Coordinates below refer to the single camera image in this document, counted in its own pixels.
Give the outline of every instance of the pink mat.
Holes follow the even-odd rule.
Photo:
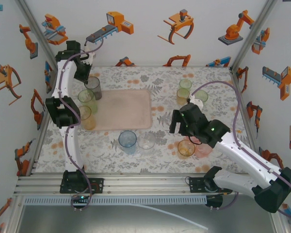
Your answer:
[[[148,90],[102,91],[102,98],[97,105],[94,131],[148,129],[152,125]]]

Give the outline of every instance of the blue plastic cup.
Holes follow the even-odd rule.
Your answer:
[[[118,137],[118,142],[120,143],[122,150],[126,154],[134,154],[136,151],[137,136],[134,132],[126,130],[120,134]]]

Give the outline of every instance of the white cable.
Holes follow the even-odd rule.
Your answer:
[[[167,211],[164,211],[164,210],[160,210],[160,209],[157,209],[157,208],[154,208],[154,207],[150,207],[150,206],[146,206],[146,205],[137,205],[137,204],[129,204],[129,205],[137,206],[137,207],[142,207],[142,208],[146,208],[146,209],[150,209],[150,210],[155,210],[155,211],[158,211],[158,212],[161,212],[161,213],[167,214],[167,215],[171,215],[171,216],[173,216],[173,217],[177,217],[177,218],[180,218],[180,219],[182,219],[182,220],[184,220],[184,221],[186,221],[186,222],[188,222],[188,223],[191,223],[191,224],[193,224],[193,225],[195,225],[195,226],[198,226],[198,227],[200,227],[200,228],[202,228],[202,229],[208,230],[208,227],[204,227],[204,226],[202,226],[202,225],[200,225],[200,224],[198,224],[198,223],[196,223],[196,222],[193,222],[193,221],[191,221],[191,220],[188,220],[187,218],[181,217],[181,216],[179,216],[179,215],[175,215],[175,214],[173,214],[173,213],[170,213],[170,212],[167,212]]]

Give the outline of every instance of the metal floor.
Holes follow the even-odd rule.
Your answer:
[[[233,196],[224,197],[225,203]],[[223,211],[204,205],[155,205],[208,227],[208,231],[164,213],[136,206],[90,206],[83,213],[68,206],[25,206],[19,233],[273,233],[270,214],[240,195]]]

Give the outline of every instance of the floral tablecloth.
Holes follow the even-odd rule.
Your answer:
[[[170,134],[172,112],[179,109],[176,92],[179,81],[190,79],[191,92],[209,81],[221,80],[231,83],[228,68],[213,67],[95,67],[91,73],[99,77],[102,90],[147,89],[151,93],[152,127],[134,130],[136,135],[153,132],[156,145],[152,155],[142,156],[138,150],[125,154],[118,143],[120,131],[86,131],[79,128],[79,147],[86,172],[94,173],[204,173],[212,166],[220,166],[232,172],[244,172],[235,162],[208,145],[196,146],[195,155],[179,157],[177,145],[184,137]],[[74,80],[72,99],[80,106],[77,94],[84,84]],[[223,84],[206,86],[209,98],[202,112],[208,120],[218,119],[232,127],[237,101],[234,91]],[[241,114],[237,120],[238,138],[249,145]],[[64,172],[65,153],[61,135],[50,121],[42,146],[36,172]]]

